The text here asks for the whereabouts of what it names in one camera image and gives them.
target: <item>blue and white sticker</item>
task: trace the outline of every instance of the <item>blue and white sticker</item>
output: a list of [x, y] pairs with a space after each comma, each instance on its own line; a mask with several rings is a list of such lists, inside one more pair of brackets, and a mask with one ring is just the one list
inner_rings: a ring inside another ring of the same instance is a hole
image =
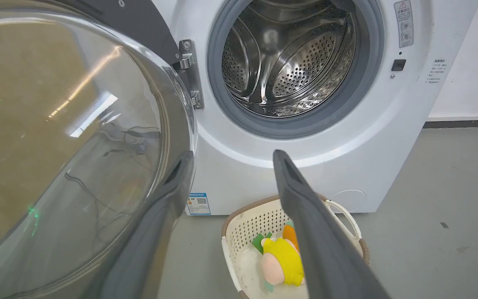
[[188, 200], [188, 210], [191, 215], [211, 215], [206, 193], [191, 193]]

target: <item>metal hinge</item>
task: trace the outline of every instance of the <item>metal hinge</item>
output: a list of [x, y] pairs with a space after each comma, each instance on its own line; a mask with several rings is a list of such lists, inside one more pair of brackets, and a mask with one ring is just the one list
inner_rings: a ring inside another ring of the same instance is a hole
[[195, 52], [195, 42], [192, 39], [180, 41], [180, 69], [185, 70], [189, 80], [189, 92], [191, 93], [191, 103], [195, 109], [204, 108], [202, 98], [202, 89], [200, 86], [199, 66], [197, 63], [197, 53]]

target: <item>yellow toy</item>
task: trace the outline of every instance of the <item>yellow toy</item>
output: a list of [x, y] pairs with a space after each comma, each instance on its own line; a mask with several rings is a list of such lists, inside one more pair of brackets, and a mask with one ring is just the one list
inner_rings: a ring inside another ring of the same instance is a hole
[[[294, 237], [289, 235], [294, 233], [287, 229], [284, 234], [296, 242], [296, 234]], [[265, 276], [265, 287], [269, 292], [273, 292], [274, 286], [285, 283], [288, 285], [300, 286], [304, 284], [304, 270], [302, 267], [302, 258], [296, 248], [298, 243], [294, 243], [287, 238], [277, 238], [275, 241], [264, 238], [261, 240], [263, 246], [263, 257], [261, 258], [261, 269]]]

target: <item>white plastic basket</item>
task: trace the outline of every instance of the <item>white plastic basket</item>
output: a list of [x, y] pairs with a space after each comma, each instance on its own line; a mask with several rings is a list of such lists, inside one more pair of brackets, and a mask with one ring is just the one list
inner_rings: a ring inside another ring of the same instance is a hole
[[[340, 227], [368, 264], [370, 255], [366, 242], [362, 239], [359, 226], [351, 214], [336, 202], [319, 195], [326, 208], [337, 220]], [[332, 208], [342, 213], [349, 221], [353, 233], [338, 219]], [[242, 299], [307, 299], [307, 286], [275, 286], [269, 293], [263, 286], [263, 273], [260, 267], [261, 254], [252, 245], [252, 240], [262, 233], [273, 233], [272, 239], [281, 237], [283, 227], [290, 218], [281, 208], [278, 196], [269, 197], [241, 208], [231, 214], [222, 226], [222, 251], [232, 276], [235, 288]]]

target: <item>gray floor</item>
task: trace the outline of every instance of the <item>gray floor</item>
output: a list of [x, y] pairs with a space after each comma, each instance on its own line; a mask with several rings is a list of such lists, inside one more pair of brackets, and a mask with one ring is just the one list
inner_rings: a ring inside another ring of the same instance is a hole
[[[159, 298], [238, 298], [224, 219], [181, 217]], [[355, 219], [393, 299], [478, 297], [478, 128], [423, 130], [379, 210]]]

